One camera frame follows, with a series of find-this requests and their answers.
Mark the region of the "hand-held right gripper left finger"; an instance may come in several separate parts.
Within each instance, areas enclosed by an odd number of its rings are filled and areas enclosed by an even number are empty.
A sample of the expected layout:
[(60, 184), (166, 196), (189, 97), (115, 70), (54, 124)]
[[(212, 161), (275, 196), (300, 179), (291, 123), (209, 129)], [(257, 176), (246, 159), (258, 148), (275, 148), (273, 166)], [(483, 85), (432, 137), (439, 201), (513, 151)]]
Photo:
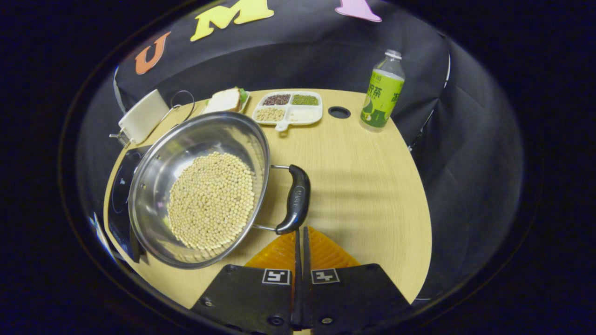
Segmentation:
[(299, 270), (299, 234), (275, 239), (261, 256), (275, 256), (280, 267), (228, 264), (191, 308), (196, 314), (241, 333), (292, 333), (295, 282)]

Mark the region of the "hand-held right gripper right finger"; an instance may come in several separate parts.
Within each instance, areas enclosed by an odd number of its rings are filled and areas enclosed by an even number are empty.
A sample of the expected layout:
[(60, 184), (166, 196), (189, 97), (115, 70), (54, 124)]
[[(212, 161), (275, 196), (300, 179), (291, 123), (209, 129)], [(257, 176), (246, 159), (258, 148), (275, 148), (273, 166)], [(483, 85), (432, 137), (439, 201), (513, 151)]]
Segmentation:
[(314, 269), (314, 233), (303, 230), (303, 328), (311, 333), (365, 333), (411, 310), (376, 263)]

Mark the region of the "black induction cooktop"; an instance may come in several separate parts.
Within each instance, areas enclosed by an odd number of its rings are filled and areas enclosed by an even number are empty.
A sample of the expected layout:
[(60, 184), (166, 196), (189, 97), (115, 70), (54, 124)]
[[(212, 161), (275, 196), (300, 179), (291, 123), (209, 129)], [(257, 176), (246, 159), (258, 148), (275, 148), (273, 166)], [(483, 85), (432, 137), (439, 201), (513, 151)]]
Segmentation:
[(115, 180), (108, 194), (108, 228), (116, 243), (134, 263), (138, 263), (146, 252), (132, 229), (128, 209), (129, 191), (134, 172), (149, 147), (138, 147), (125, 152), (121, 163), (116, 166)]

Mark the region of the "stainless steel pot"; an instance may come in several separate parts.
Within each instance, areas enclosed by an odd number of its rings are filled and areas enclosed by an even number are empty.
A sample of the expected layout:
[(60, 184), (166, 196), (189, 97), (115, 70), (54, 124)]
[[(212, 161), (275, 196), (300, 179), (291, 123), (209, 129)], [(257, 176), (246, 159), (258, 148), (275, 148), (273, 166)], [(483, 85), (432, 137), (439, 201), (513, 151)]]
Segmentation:
[[(256, 181), (253, 208), (241, 227), (240, 235), (215, 253), (177, 241), (168, 227), (170, 191), (192, 159), (211, 153), (232, 154), (249, 168)], [(230, 254), (251, 228), (258, 228), (263, 210), (271, 163), (270, 145), (262, 128), (248, 116), (234, 112), (215, 112), (194, 117), (172, 127), (149, 147), (136, 167), (128, 195), (132, 231), (142, 248), (162, 263), (181, 269), (208, 267)]]

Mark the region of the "pile of soybeans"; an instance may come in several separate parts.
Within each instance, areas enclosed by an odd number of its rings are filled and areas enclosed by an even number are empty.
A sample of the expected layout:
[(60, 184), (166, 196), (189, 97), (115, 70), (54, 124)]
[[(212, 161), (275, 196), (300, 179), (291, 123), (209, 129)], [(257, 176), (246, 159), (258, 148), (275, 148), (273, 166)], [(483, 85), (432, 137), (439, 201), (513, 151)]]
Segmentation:
[(169, 227), (184, 246), (219, 252), (247, 225), (254, 207), (253, 176), (236, 155), (195, 158), (170, 189)]

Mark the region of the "black backdrop cloth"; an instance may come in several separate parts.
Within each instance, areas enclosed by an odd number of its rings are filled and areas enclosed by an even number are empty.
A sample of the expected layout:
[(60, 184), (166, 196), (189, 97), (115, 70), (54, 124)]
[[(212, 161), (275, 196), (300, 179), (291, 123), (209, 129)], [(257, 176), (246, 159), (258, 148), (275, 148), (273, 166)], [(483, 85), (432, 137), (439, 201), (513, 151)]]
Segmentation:
[(272, 19), (190, 42), (189, 15), (173, 27), (167, 66), (138, 78), (132, 59), (105, 78), (77, 144), (76, 169), (99, 207), (99, 187), (119, 153), (108, 131), (150, 88), (183, 84), (206, 95), (237, 79), (253, 88), (296, 84), (364, 91), (382, 47), (405, 53), (405, 97), (391, 118), (419, 171), (433, 234), (430, 269), (418, 301), (430, 301), (478, 272), (501, 248), (519, 207), (524, 150), (515, 112), (500, 85), (440, 28), (389, 0), (366, 0), (374, 23), (337, 13), (340, 0), (268, 0)]

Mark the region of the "white divided bean dish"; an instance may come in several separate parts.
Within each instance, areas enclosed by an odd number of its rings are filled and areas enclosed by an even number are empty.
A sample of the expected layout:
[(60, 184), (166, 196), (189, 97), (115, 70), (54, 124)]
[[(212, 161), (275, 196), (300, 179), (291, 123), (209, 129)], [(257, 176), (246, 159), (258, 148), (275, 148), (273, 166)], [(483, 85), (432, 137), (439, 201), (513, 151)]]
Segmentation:
[(285, 132), (290, 126), (317, 123), (322, 108), (322, 97), (314, 91), (274, 91), (260, 99), (251, 117), (260, 125)]

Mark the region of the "green label drink bottle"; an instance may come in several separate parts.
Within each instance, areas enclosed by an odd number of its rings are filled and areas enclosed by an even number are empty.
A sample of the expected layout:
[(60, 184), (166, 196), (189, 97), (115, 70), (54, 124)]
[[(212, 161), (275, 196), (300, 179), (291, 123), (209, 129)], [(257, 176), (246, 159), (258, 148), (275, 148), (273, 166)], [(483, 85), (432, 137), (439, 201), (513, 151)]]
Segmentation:
[(360, 112), (360, 125), (364, 129), (382, 131), (393, 113), (405, 83), (401, 60), (401, 53), (388, 49), (384, 59), (374, 66)]

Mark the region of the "white toaster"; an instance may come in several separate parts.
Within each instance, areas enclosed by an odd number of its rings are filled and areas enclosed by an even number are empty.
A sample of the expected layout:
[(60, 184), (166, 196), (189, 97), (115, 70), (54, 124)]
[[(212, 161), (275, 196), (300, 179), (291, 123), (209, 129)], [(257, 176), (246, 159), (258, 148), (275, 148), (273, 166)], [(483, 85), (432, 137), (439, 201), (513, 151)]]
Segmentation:
[(125, 143), (145, 141), (168, 112), (169, 108), (157, 89), (148, 93), (118, 123)]

